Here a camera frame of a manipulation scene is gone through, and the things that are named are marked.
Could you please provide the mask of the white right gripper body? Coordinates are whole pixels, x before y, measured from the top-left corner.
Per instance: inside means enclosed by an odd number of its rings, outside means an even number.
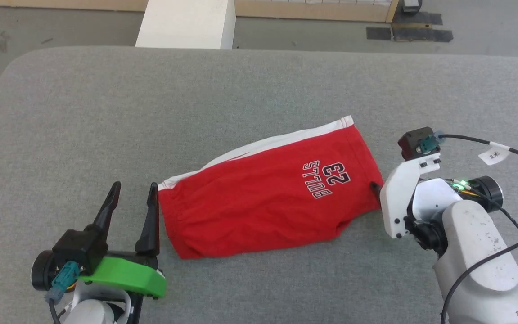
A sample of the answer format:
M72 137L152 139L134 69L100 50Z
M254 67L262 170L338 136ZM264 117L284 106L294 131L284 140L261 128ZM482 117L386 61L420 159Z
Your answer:
M416 224L429 223L450 205L473 200L487 212L497 211L485 198L503 203L503 191L495 179L482 176L470 180L421 177L440 169L440 153L405 161L388 176L379 191L384 228L393 239L411 234Z

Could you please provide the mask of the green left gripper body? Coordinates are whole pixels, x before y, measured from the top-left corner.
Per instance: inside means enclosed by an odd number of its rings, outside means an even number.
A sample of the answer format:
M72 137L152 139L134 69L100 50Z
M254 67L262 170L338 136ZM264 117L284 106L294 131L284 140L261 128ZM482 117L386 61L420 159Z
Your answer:
M91 269L82 262L59 261L51 250L45 250L31 267L31 284L38 291L59 287L66 293L74 291L77 285L98 284L152 299L163 298L167 289L158 257L131 252L109 252Z

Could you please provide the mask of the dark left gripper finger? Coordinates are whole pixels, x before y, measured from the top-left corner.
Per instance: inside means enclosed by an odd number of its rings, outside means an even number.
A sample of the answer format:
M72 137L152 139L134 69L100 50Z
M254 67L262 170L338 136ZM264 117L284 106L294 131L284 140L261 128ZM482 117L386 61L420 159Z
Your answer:
M94 221L84 228L85 232L92 232L96 234L99 241L105 245L107 244L108 232L113 216L113 211L115 211L119 202L121 187L122 185L120 181L113 183Z
M156 257L160 253L160 207L158 184L151 183L146 200L147 212L140 238L135 243L138 256Z

